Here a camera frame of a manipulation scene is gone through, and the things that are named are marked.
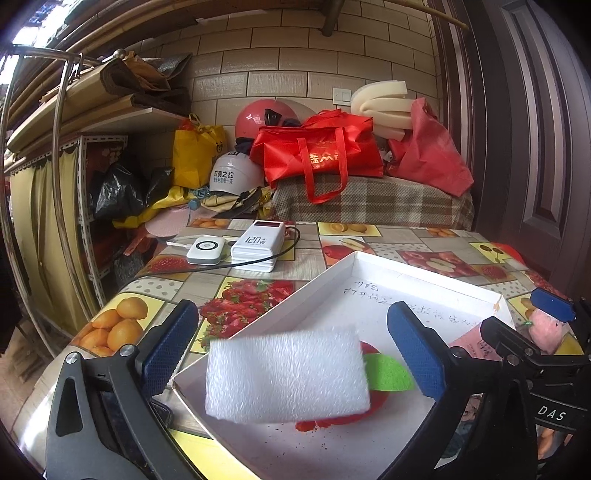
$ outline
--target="helmet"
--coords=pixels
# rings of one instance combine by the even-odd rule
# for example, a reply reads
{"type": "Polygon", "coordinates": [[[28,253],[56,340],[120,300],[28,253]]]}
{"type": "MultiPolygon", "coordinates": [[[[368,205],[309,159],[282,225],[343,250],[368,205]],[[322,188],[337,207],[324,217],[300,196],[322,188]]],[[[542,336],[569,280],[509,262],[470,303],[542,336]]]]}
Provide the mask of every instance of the helmet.
{"type": "Polygon", "coordinates": [[[235,133],[236,138],[256,138],[260,127],[280,127],[288,118],[297,119],[296,113],[283,102],[265,98],[249,103],[242,109],[236,118],[235,133]],[[265,111],[267,112],[267,122],[265,121],[265,111]]]}
{"type": "Polygon", "coordinates": [[[262,168],[240,152],[228,152],[216,160],[209,178],[209,189],[240,195],[265,185],[262,168]]]}

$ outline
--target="plaid cloth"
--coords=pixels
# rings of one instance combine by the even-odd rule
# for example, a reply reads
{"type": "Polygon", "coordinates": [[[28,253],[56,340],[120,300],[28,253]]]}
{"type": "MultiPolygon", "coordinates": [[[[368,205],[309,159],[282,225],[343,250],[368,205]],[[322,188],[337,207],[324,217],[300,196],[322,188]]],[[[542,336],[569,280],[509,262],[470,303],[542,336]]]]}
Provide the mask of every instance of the plaid cloth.
{"type": "MultiPolygon", "coordinates": [[[[337,175],[314,175],[316,195],[336,190],[337,175]]],[[[474,205],[470,193],[459,198],[413,181],[383,177],[349,177],[340,196],[313,205],[303,177],[280,180],[271,201],[275,220],[432,226],[470,230],[474,205]]]]}

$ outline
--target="table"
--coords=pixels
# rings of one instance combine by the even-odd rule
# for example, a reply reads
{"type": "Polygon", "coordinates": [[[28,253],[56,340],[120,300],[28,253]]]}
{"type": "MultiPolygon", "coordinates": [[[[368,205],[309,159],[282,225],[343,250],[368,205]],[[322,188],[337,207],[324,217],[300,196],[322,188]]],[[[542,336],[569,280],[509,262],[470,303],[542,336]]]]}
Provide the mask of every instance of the table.
{"type": "MultiPolygon", "coordinates": [[[[228,242],[232,242],[252,222],[242,219],[195,219],[179,233],[175,241],[191,243],[196,235],[206,233],[224,236],[228,242]]],[[[115,308],[122,299],[128,297],[142,298],[148,306],[148,314],[139,323],[146,332],[160,325],[180,300],[193,301],[200,307],[203,321],[178,370],[206,352],[209,338],[227,338],[355,250],[405,262],[503,295],[508,301],[517,329],[524,335],[528,335],[527,319],[533,311],[529,301],[530,292],[542,287],[558,293],[535,271],[476,232],[313,222],[297,222],[297,228],[301,232],[300,241],[292,251],[278,260],[270,273],[226,267],[202,273],[159,275],[159,271],[191,268],[184,259],[185,249],[166,247],[140,272],[152,275],[129,283],[103,310],[115,308]]],[[[286,238],[284,247],[290,243],[293,243],[293,238],[286,238]]],[[[226,248],[225,255],[229,260],[229,248],[226,248]]],[[[94,356],[80,347],[82,338],[92,330],[91,324],[86,325],[47,367],[13,426],[15,441],[40,469],[45,465],[47,420],[53,387],[61,365],[65,356],[72,351],[79,351],[85,358],[94,356]]],[[[100,355],[112,353],[108,349],[97,352],[100,355]]],[[[220,473],[216,469],[216,465],[228,464],[225,457],[228,454],[207,439],[207,434],[170,388],[156,398],[172,409],[173,437],[206,475],[209,472],[212,478],[225,478],[225,475],[237,478],[230,476],[232,470],[220,473]],[[222,456],[224,460],[216,463],[217,456],[222,456]]],[[[239,465],[237,469],[242,476],[246,475],[239,465]]]]}

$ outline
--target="light switch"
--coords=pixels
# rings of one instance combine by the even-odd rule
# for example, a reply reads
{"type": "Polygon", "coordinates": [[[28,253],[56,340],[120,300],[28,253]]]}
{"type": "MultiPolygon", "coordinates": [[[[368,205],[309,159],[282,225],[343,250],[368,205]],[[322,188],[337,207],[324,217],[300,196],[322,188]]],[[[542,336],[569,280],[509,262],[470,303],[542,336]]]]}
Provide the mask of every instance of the light switch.
{"type": "Polygon", "coordinates": [[[334,105],[351,105],[351,90],[346,88],[333,88],[334,105]]]}

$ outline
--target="yellow plastic bag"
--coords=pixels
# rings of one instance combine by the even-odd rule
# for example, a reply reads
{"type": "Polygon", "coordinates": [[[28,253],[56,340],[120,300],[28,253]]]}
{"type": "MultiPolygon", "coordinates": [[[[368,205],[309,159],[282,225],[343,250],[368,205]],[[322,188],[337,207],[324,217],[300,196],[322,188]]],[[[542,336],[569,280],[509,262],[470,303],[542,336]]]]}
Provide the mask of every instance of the yellow plastic bag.
{"type": "Polygon", "coordinates": [[[175,185],[198,189],[209,182],[213,162],[227,152],[226,132],[221,125],[202,125],[191,114],[174,133],[175,185]]]}
{"type": "Polygon", "coordinates": [[[177,186],[171,187],[165,198],[154,202],[137,217],[127,217],[123,222],[120,220],[113,220],[113,226],[115,228],[137,228],[142,223],[145,223],[158,215],[163,208],[184,205],[194,198],[196,198],[196,196],[189,193],[187,189],[177,186]]]}

